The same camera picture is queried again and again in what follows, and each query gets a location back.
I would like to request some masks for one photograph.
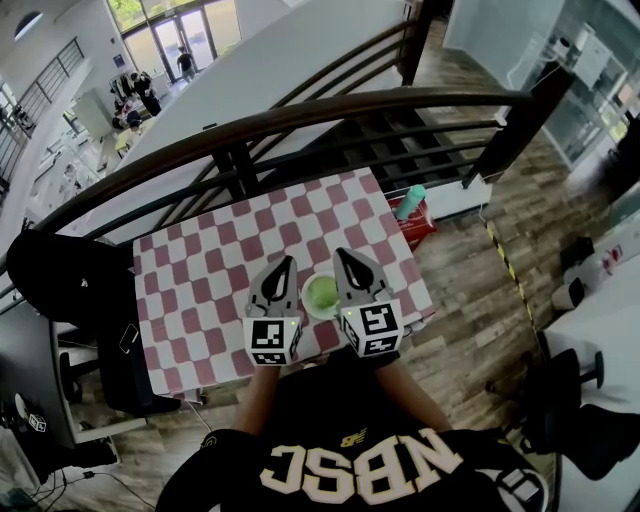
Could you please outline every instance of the office chair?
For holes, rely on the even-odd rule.
[[[180,400],[153,394],[139,335],[130,250],[83,238],[23,231],[7,253],[7,270],[22,296],[55,322],[96,332],[97,366],[107,404],[137,416],[169,412]],[[65,397],[78,400],[77,377],[96,363],[61,358]]]
[[[539,367],[530,354],[524,393],[506,396],[520,404],[514,421],[507,427],[521,427],[520,443],[525,453],[560,453],[571,460],[591,480],[604,478],[618,463],[630,457],[640,444],[640,415],[608,411],[582,405],[581,386],[604,382],[602,353],[595,356],[594,369],[580,374],[575,350],[566,350]],[[505,397],[489,382],[487,391]]]

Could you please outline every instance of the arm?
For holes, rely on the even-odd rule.
[[[446,415],[427,395],[400,361],[374,371],[389,399],[401,410],[437,432],[451,430]]]
[[[247,394],[238,407],[234,430],[259,436],[269,418],[280,378],[279,366],[257,366]]]

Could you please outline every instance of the computer monitor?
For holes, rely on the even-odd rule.
[[[16,393],[42,415],[56,444],[75,447],[55,326],[28,302],[0,311],[0,397],[13,404]]]

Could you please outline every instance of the checkered tablecloth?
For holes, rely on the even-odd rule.
[[[250,281],[289,254],[298,286],[332,270],[338,247],[378,261],[405,326],[434,313],[427,287],[376,179],[360,169],[206,213],[134,243],[135,286],[147,368],[156,394],[251,375],[241,318]],[[298,309],[302,312],[302,303]],[[337,322],[304,314],[297,359],[348,343]]]

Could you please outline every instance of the red box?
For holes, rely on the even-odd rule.
[[[400,204],[403,198],[404,197],[395,197],[393,199],[387,199],[392,211],[396,209],[396,206]],[[416,250],[420,242],[422,242],[427,235],[438,231],[433,218],[429,214],[426,201],[421,201],[418,207],[411,212],[407,220],[396,219],[396,221],[409,244],[411,252]]]

